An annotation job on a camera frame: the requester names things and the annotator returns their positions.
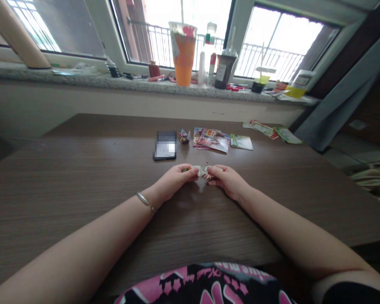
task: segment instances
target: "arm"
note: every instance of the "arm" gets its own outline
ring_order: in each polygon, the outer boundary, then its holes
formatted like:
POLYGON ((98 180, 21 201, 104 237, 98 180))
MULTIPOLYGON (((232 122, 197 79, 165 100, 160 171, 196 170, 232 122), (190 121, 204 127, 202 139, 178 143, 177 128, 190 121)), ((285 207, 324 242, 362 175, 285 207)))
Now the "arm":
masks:
POLYGON ((238 201, 309 278, 331 282, 325 291, 341 278, 380 289, 380 274, 348 246, 249 186, 232 168, 217 166, 225 171, 209 167, 218 178, 209 185, 222 187, 231 199, 238 201))
POLYGON ((164 201, 197 179, 191 165, 174 166, 142 191, 64 238, 0 285, 0 303, 84 303, 90 300, 124 251, 164 201))

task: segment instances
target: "straw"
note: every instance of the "straw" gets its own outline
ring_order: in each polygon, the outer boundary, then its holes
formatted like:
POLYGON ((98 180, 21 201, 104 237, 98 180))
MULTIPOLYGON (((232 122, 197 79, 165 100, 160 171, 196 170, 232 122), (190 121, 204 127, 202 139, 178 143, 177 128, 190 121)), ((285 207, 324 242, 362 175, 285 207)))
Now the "straw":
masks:
POLYGON ((263 42, 262 49, 261 49, 261 68, 263 67, 263 49, 264 48, 265 48, 265 42, 263 42))
POLYGON ((236 31, 236 27, 234 26, 234 27, 233 27, 233 31, 232 31, 231 49, 232 49, 232 47, 233 47, 233 38, 235 37, 235 31, 236 31))
POLYGON ((185 17, 184 17, 184 14, 183 14, 183 0, 180 1, 180 5, 182 6, 182 23, 185 22, 185 17))

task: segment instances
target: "window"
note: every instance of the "window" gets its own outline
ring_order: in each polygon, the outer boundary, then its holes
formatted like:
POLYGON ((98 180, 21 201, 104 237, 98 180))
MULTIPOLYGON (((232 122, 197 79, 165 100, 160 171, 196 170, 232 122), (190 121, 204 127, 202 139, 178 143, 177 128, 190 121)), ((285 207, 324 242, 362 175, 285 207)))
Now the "window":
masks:
POLYGON ((336 26, 255 6, 235 75, 258 77, 255 69, 263 65, 276 69, 273 80, 291 81, 300 69, 314 68, 338 31, 336 26))
MULTIPOLYGON (((231 0, 183 0, 183 21, 198 28, 193 70, 204 44, 207 23, 217 24, 215 47, 221 51, 227 30, 231 0)), ((173 68, 169 21, 182 21, 179 0, 113 0, 127 61, 173 68)))
MULTIPOLYGON (((310 85, 326 71, 378 3, 378 0, 5 1, 52 65, 73 66, 84 61, 104 69, 105 49, 121 71, 147 73, 148 63, 154 60, 162 72, 168 73, 174 67, 168 22, 183 21, 198 28, 193 65, 193 70, 197 70, 206 25, 213 22, 217 24, 217 53, 236 27, 233 46, 239 57, 234 75, 242 78, 238 79, 241 83, 251 84, 258 76, 255 68, 263 64, 275 68, 274 80, 281 81, 292 81, 299 69, 314 70, 317 75, 310 85)), ((0 45, 7 46, 1 36, 0 45)), ((12 52, 8 46, 0 49, 8 56, 12 52)))
POLYGON ((41 50, 105 57, 83 0, 7 0, 7 3, 41 50))

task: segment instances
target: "fingers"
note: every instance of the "fingers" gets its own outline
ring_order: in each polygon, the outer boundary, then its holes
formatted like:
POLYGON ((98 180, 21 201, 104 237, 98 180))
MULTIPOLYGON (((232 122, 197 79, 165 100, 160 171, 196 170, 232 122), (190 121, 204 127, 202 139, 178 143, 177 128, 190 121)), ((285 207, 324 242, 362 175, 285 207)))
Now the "fingers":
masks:
POLYGON ((198 176, 193 176, 189 180, 187 180, 186 182, 195 182, 196 180, 198 180, 198 176))
POLYGON ((224 169, 225 171, 229 168, 228 166, 224 166, 224 165, 215 165, 215 166, 218 168, 224 169))
POLYGON ((196 176, 197 173, 198 173, 198 168, 192 168, 189 171, 183 172, 182 175, 183 175, 183 178, 186 180, 193 176, 196 176))
POLYGON ((225 177, 225 173, 223 171, 214 167, 208 167, 208 172, 210 172, 212 175, 214 175, 216 178, 219 178, 219 179, 222 179, 223 177, 225 177))
POLYGON ((180 165, 177 165, 177 167, 180 169, 180 172, 182 172, 185 169, 190 168, 191 166, 192 166, 191 164, 180 164, 180 165))
POLYGON ((213 180, 209 181, 208 185, 209 186, 218 186, 218 187, 224 188, 223 182, 220 181, 219 179, 213 179, 213 180))

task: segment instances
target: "orange cup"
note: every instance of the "orange cup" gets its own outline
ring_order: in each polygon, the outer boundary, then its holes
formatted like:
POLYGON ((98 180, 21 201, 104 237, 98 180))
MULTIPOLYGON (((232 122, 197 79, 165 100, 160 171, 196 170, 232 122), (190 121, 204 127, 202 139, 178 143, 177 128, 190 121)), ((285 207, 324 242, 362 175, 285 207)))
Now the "orange cup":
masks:
POLYGON ((169 22, 169 26, 176 83, 181 87, 189 87, 193 69, 197 28, 180 22, 169 22))

